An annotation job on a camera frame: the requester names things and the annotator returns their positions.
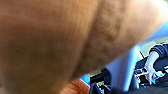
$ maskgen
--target person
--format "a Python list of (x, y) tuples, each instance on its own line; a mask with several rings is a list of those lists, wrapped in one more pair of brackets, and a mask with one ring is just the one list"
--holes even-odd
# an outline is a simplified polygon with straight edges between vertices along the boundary
[[(146, 75), (146, 79), (149, 81), (149, 84), (151, 85), (151, 79), (156, 78), (156, 70), (154, 68), (154, 64), (158, 59), (167, 59), (168, 57), (168, 44), (162, 44), (162, 45), (155, 45), (152, 47), (149, 51), (149, 56), (147, 57), (146, 63), (144, 67), (147, 69), (148, 74)], [(164, 66), (168, 65), (168, 62), (162, 62)]]

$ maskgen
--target hand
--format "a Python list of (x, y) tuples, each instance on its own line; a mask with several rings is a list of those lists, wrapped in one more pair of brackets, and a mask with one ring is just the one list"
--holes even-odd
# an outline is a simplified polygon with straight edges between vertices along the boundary
[(90, 86), (81, 79), (68, 84), (60, 94), (89, 94)]
[(151, 65), (146, 65), (145, 68), (147, 69), (148, 74), (146, 74), (146, 79), (149, 81), (149, 84), (151, 85), (151, 79), (156, 78), (156, 71)]

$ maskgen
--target brown textured fabric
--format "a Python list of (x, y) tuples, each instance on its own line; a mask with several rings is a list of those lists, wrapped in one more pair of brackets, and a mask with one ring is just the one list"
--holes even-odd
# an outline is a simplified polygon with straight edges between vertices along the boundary
[(57, 94), (163, 22), (160, 0), (1, 0), (0, 83), (7, 94)]

